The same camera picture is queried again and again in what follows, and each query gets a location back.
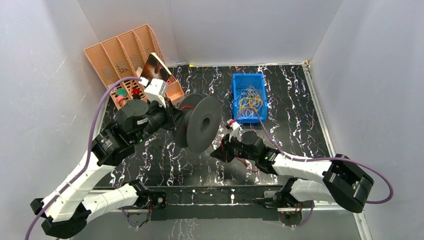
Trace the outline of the grey perforated cable spool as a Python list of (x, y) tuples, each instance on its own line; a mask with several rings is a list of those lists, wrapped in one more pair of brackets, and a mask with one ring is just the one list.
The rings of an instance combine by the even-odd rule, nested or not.
[(212, 144), (221, 124), (221, 102), (213, 96), (191, 93), (178, 105), (182, 118), (172, 131), (175, 144), (200, 154)]

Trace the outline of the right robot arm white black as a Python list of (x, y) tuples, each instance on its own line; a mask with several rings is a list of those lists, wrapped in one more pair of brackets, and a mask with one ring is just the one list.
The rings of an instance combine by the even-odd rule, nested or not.
[(274, 201), (295, 207), (306, 201), (337, 203), (347, 211), (361, 213), (374, 185), (374, 180), (349, 160), (295, 161), (277, 149), (264, 144), (254, 131), (238, 139), (226, 134), (211, 157), (229, 163), (235, 158), (253, 161), (263, 173), (289, 176)]

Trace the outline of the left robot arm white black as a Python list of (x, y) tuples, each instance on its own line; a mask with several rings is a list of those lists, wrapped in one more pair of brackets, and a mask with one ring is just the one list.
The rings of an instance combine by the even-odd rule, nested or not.
[(30, 206), (47, 236), (67, 239), (78, 234), (91, 220), (115, 209), (135, 206), (163, 209), (166, 193), (150, 190), (140, 180), (132, 180), (106, 193), (89, 196), (93, 187), (126, 157), (135, 146), (160, 129), (174, 130), (184, 113), (170, 100), (128, 101), (97, 136), (89, 138), (86, 154), (78, 166), (49, 196), (36, 198)]

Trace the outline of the red black small item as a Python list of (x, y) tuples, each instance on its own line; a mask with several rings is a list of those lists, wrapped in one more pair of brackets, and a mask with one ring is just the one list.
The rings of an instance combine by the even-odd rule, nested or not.
[(133, 100), (140, 100), (141, 99), (139, 88), (134, 88), (131, 93), (132, 93), (132, 99)]

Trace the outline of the green tape roll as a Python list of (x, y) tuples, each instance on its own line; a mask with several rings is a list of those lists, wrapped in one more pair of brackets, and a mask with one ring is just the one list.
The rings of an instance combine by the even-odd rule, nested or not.
[(120, 88), (116, 91), (116, 96), (126, 96), (127, 95), (127, 91), (124, 88)]

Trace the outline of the brown book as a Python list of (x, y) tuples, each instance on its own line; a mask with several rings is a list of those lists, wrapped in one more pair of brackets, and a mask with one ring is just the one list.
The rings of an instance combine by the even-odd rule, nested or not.
[(149, 81), (152, 79), (160, 79), (170, 85), (171, 75), (171, 71), (159, 58), (159, 56), (155, 52), (151, 52), (146, 60), (146, 63), (144, 64), (140, 76), (148, 79)]

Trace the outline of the blue plastic bin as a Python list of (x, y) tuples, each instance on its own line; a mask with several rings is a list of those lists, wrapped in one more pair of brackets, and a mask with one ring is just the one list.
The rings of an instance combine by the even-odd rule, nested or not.
[(231, 83), (232, 115), (242, 124), (264, 122), (268, 99), (262, 73), (234, 73)]

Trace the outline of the orange file organizer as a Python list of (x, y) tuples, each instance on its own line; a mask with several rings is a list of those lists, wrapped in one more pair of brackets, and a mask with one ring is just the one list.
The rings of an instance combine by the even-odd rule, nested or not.
[[(148, 24), (86, 48), (84, 52), (107, 89), (119, 79), (140, 75), (150, 53), (156, 53), (165, 64), (157, 37)], [(176, 105), (185, 98), (185, 93), (172, 74), (170, 80), (165, 96)]]

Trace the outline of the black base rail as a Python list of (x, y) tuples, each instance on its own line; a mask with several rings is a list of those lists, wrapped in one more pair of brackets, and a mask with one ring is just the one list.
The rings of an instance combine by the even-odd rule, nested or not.
[(163, 209), (152, 210), (153, 221), (176, 219), (262, 219), (277, 221), (279, 212), (259, 204), (265, 191), (281, 185), (151, 187), (165, 192)]

